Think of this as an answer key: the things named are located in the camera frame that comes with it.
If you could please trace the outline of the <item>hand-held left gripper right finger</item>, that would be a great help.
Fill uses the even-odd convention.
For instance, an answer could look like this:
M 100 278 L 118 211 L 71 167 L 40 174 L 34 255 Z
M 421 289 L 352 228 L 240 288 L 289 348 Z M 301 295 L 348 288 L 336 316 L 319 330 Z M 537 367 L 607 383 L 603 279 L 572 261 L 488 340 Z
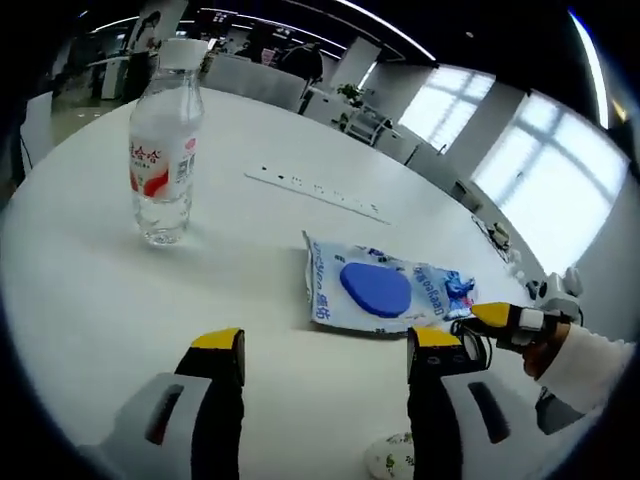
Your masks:
M 407 340 L 412 477 L 520 478 L 521 460 L 496 392 L 473 378 L 491 365 L 491 344 L 429 326 L 409 328 Z

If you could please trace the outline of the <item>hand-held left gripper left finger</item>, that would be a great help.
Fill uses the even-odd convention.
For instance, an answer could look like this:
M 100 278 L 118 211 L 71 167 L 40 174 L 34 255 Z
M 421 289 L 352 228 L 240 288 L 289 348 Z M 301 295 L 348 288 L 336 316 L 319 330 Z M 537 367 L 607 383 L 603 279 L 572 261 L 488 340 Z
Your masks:
M 196 338 L 117 412 L 112 431 L 81 455 L 108 479 L 236 479 L 244 418 L 245 332 Z

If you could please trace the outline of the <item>person's right hand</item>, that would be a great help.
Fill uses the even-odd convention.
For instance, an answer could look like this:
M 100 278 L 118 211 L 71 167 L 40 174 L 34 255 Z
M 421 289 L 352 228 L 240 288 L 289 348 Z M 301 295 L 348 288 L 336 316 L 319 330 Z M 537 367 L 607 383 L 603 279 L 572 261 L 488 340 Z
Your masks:
M 546 340 L 526 347 L 522 354 L 524 372 L 538 380 L 558 355 L 571 330 L 571 324 L 559 323 Z

